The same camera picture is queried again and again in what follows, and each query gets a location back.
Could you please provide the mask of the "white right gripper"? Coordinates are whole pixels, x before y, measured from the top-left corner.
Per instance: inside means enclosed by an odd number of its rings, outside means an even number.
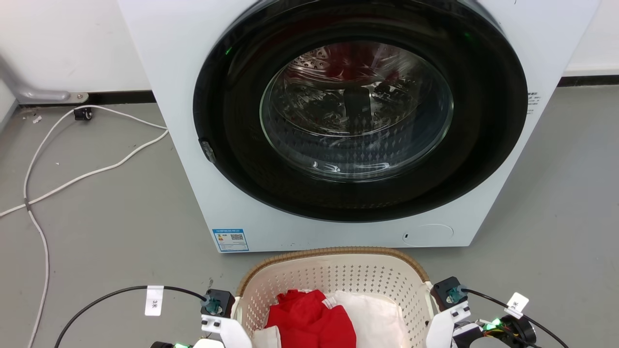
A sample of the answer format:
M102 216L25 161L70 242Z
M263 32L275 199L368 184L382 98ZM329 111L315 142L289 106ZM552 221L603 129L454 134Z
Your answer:
M427 348L450 348L454 342L454 335L462 335L472 329L471 323L455 328L458 322L468 319L470 315L468 302L462 302L434 315L427 326L425 346Z

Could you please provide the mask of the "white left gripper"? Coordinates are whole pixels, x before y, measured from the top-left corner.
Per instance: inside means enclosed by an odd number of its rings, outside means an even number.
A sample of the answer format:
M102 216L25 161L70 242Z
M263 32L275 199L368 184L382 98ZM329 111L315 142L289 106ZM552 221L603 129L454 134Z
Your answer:
M252 341L241 324L234 319L202 315L201 330L218 334L220 339L201 338L202 348L252 348Z

